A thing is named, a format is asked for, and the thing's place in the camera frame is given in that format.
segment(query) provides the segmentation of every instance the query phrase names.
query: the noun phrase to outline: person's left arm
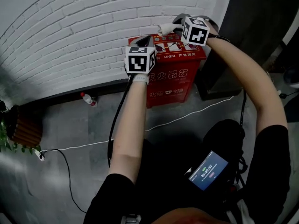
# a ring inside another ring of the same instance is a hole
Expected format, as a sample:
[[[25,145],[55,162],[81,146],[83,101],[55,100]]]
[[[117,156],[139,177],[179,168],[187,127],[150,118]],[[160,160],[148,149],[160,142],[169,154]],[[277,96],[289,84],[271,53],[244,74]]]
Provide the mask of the person's left arm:
[[[121,174],[136,182],[142,156],[146,113],[146,82],[135,81],[114,139],[109,174]]]

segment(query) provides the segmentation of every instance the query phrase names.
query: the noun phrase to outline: white power socket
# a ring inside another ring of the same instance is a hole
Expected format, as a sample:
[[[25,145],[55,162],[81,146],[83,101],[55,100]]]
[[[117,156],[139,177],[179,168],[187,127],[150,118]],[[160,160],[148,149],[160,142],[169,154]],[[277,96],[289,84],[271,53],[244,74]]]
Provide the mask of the white power socket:
[[[38,150],[34,150],[34,153],[37,155],[40,161],[45,161],[45,157]]]

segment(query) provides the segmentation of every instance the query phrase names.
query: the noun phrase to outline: forearm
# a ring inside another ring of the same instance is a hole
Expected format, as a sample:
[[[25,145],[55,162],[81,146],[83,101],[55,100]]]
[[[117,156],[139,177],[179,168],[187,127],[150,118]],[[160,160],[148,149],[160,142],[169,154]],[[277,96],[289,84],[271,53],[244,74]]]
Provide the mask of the forearm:
[[[265,127],[268,126],[265,122],[268,122],[287,127],[283,105],[267,73],[251,57],[227,41],[209,38],[207,44],[227,63],[244,87],[262,120],[258,125]],[[262,119],[265,113],[268,114],[267,119]]]
[[[109,173],[126,173],[135,182],[142,156],[146,114],[145,82],[133,82],[128,92],[123,113],[114,139],[112,161]]]

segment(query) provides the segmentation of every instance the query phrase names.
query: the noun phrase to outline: potted plant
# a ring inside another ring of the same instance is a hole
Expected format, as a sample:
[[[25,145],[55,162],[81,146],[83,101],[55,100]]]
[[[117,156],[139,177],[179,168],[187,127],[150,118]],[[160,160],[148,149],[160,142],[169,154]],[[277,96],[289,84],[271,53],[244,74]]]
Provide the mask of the potted plant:
[[[21,151],[23,153],[28,149],[33,154],[33,148],[41,151],[39,146],[40,130],[41,128],[33,121],[26,120],[20,115],[20,109],[17,105],[9,110],[4,101],[0,100],[0,152],[4,149],[16,152],[18,144],[22,146]]]

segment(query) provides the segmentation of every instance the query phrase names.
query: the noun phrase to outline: wooden planter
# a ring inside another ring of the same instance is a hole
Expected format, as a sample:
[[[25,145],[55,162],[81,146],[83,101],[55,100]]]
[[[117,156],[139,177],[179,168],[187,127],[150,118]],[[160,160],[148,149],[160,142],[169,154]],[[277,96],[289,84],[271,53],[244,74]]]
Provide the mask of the wooden planter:
[[[7,135],[11,141],[28,147],[39,145],[43,135],[41,121],[18,106],[12,107],[7,119]]]

